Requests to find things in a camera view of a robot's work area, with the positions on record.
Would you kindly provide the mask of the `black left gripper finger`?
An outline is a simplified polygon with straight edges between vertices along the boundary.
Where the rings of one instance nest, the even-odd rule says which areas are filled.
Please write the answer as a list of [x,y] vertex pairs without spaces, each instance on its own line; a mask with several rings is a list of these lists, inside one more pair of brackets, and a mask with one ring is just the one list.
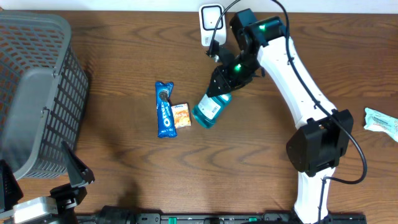
[[1,213],[12,210],[23,196],[12,169],[1,160]]
[[72,188],[85,187],[95,181],[93,171],[70,149],[66,141],[61,142],[64,162]]

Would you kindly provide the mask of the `teal mouthwash bottle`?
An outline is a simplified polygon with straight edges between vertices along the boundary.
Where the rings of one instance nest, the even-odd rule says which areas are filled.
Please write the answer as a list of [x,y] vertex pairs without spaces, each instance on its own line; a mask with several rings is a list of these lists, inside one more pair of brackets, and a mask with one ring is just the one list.
[[192,109],[193,117],[201,126],[210,129],[215,125],[218,116],[232,99],[230,93],[213,97],[204,94],[200,102]]

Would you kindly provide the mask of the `blue Oreo cookie pack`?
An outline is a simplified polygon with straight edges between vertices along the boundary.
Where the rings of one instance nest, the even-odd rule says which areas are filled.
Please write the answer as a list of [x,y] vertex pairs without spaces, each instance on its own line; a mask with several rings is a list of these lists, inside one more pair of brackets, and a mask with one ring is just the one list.
[[158,120],[158,137],[159,138],[175,138],[177,136],[174,116],[170,104],[170,96],[174,84],[170,83],[155,83],[156,93],[156,109]]

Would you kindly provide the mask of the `white wet wipes pack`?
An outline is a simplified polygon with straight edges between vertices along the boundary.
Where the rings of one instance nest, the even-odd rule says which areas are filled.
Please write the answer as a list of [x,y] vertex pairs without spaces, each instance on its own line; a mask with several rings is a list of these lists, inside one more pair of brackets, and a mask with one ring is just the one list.
[[384,132],[397,142],[397,118],[371,108],[365,108],[364,111],[364,129],[374,132]]

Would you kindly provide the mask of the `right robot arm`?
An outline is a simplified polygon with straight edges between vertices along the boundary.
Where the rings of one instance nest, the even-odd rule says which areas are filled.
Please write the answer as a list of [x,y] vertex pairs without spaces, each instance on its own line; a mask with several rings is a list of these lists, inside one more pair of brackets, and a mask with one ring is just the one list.
[[296,128],[286,144],[298,172],[294,213],[302,223],[320,223],[328,216],[330,180],[346,154],[353,117],[348,110],[337,110],[317,87],[297,54],[288,22],[278,16],[260,21],[245,9],[229,25],[241,52],[235,56],[216,40],[211,42],[208,55],[221,65],[212,73],[206,99],[214,103],[246,86],[259,69],[271,77]]

